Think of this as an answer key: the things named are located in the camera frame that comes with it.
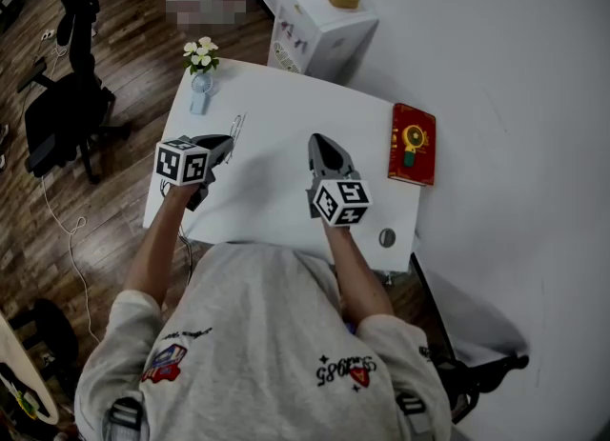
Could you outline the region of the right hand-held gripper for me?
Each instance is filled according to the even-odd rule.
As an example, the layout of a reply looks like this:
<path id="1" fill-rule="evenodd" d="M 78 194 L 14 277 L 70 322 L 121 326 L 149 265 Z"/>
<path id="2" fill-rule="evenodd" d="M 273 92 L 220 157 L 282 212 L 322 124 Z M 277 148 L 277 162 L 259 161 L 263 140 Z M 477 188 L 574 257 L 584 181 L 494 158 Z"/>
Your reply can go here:
<path id="1" fill-rule="evenodd" d="M 309 188 L 310 217 L 332 228 L 360 223 L 371 207 L 371 192 L 350 154 L 321 133 L 310 137 L 308 154 L 314 177 Z"/>

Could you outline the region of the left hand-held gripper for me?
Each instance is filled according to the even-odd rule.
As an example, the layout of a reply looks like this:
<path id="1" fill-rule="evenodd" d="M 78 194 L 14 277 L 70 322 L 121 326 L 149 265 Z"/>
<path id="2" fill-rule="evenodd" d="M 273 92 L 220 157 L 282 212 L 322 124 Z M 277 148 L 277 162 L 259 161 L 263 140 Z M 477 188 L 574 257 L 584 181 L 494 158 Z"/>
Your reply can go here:
<path id="1" fill-rule="evenodd" d="M 227 134 L 207 134 L 194 138 L 179 137 L 156 144 L 154 172 L 171 185 L 184 187 L 197 184 L 197 191 L 187 204 L 196 210 L 215 182 L 214 169 L 234 149 L 234 139 Z"/>

